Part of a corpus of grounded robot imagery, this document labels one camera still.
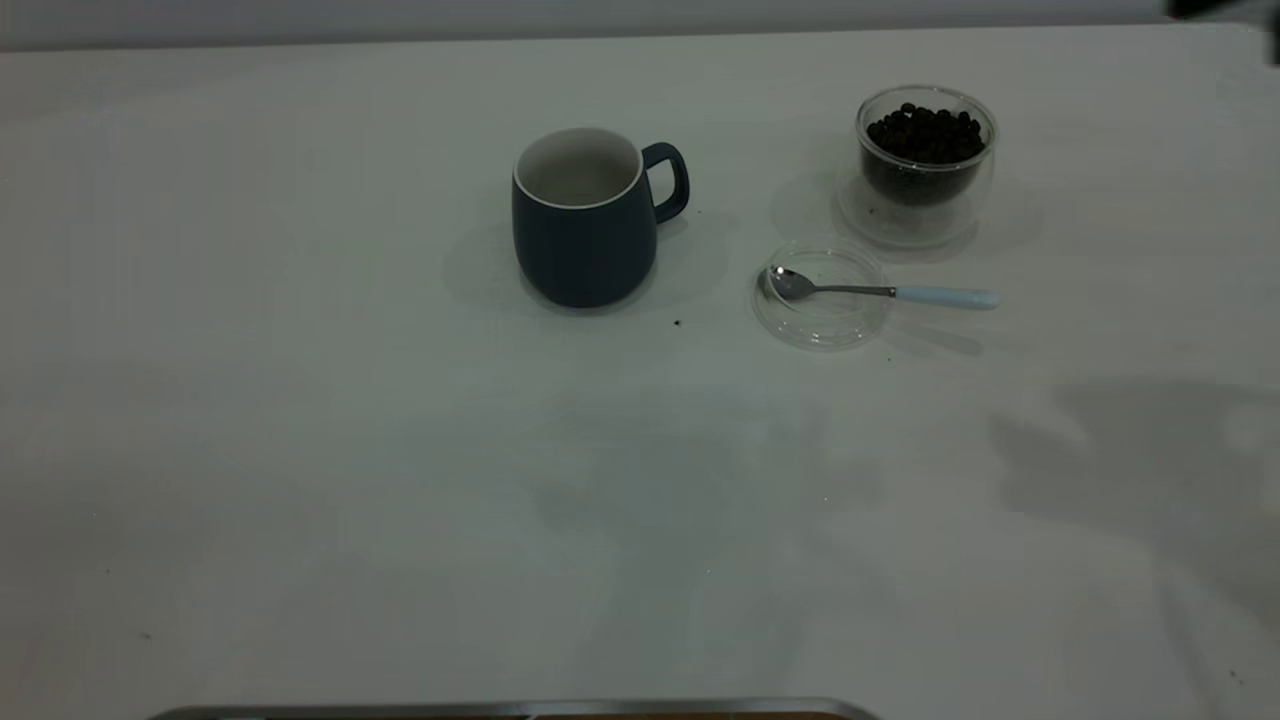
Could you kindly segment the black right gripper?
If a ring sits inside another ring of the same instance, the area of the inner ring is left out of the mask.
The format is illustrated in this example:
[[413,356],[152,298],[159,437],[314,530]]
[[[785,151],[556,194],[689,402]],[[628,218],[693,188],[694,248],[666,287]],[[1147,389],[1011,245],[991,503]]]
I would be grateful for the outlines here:
[[1175,20],[1266,20],[1279,1],[1169,1],[1167,17]]

